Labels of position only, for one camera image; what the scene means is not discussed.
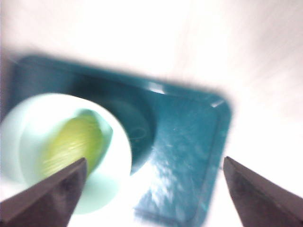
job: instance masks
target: green sponge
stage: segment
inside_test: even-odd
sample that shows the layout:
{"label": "green sponge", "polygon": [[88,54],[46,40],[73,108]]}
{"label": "green sponge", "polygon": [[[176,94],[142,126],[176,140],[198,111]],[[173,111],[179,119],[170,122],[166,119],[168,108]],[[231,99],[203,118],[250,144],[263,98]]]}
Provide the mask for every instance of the green sponge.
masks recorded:
{"label": "green sponge", "polygon": [[87,176],[98,164],[105,151],[104,137],[93,114],[83,113],[68,120],[49,139],[42,151],[42,174],[48,177],[81,157],[88,163]]}

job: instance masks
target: light green cup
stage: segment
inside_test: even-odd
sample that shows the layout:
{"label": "light green cup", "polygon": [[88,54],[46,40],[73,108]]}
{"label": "light green cup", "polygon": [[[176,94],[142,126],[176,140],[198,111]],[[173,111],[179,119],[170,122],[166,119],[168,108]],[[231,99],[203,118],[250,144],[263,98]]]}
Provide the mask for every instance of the light green cup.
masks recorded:
{"label": "light green cup", "polygon": [[1,124],[1,200],[39,182],[37,160],[43,145],[66,119],[80,111],[96,113],[104,135],[106,154],[89,175],[71,218],[77,222],[98,218],[128,181],[131,147],[119,121],[91,101],[64,94],[42,94],[13,108]]}

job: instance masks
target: white bowl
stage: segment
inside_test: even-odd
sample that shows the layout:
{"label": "white bowl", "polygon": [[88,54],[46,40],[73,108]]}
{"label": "white bowl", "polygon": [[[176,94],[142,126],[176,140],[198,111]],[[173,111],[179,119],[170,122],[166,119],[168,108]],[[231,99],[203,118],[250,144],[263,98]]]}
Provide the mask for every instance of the white bowl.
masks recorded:
{"label": "white bowl", "polygon": [[106,206],[128,180],[131,171],[131,147],[119,121],[105,108],[91,101],[64,94],[42,94],[24,100],[5,117],[1,125],[1,200],[39,182],[35,168],[38,152],[45,140],[62,122],[79,110],[98,114],[98,122],[107,136],[107,152],[88,177],[71,218],[80,226],[89,217],[99,219]]}

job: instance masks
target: white table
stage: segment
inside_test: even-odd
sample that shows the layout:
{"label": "white table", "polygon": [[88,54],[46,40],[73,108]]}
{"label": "white table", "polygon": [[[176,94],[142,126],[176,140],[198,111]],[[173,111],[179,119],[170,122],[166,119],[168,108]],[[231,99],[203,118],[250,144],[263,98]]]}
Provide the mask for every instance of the white table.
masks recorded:
{"label": "white table", "polygon": [[[3,0],[1,7],[2,56],[42,52],[224,95],[233,109],[224,155],[303,197],[303,1]],[[219,170],[204,226],[225,224],[241,226]]]}

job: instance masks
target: plastic tray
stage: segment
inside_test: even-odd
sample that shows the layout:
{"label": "plastic tray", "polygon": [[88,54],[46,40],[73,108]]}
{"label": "plastic tray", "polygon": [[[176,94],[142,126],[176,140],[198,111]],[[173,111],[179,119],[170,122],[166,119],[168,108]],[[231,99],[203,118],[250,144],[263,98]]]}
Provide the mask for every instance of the plastic tray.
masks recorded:
{"label": "plastic tray", "polygon": [[104,106],[131,141],[136,215],[163,226],[201,226],[231,118],[220,96],[33,55],[15,63],[7,91],[2,113],[47,92]]}

